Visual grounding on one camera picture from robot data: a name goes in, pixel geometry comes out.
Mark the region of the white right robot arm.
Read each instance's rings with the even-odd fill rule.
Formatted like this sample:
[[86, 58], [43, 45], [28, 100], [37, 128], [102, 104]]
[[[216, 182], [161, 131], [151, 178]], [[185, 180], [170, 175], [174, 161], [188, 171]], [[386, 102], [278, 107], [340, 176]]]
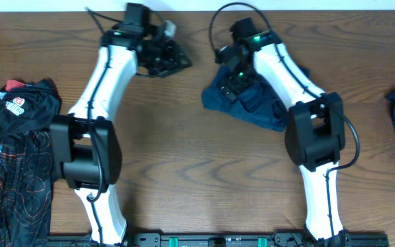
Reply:
[[300, 168], [307, 200], [306, 228], [315, 243], [343, 231], [337, 202], [337, 171], [345, 147], [342, 99], [312, 83], [271, 30], [233, 31], [234, 45], [216, 52], [234, 82], [221, 90], [234, 99], [246, 90], [249, 73], [263, 78], [285, 107], [285, 147]]

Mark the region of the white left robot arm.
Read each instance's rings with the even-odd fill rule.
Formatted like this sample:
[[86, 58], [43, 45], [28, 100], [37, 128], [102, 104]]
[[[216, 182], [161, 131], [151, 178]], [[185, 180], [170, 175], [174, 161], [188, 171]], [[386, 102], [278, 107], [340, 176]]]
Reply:
[[164, 78], [191, 66], [174, 33], [129, 34], [110, 30], [101, 38], [92, 76], [74, 106], [50, 126], [54, 171], [82, 201], [91, 236], [87, 246], [124, 246], [127, 222], [116, 184], [122, 152], [114, 120], [139, 67], [149, 78]]

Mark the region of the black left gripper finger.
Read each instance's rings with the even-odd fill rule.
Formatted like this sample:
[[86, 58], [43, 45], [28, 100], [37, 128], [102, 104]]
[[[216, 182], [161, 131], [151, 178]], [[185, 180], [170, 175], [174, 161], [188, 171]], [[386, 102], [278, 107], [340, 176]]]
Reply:
[[178, 63], [180, 67], [191, 67], [192, 62], [188, 57], [188, 55], [185, 54], [184, 50], [181, 48], [180, 45], [177, 45], [177, 48], [178, 48], [178, 57], [179, 57]]
[[191, 66], [191, 64], [179, 64], [179, 65], [172, 67], [170, 69], [165, 69], [163, 71], [159, 71], [156, 74], [156, 77], [166, 78], [167, 76], [181, 72], [182, 70], [189, 68], [190, 66]]

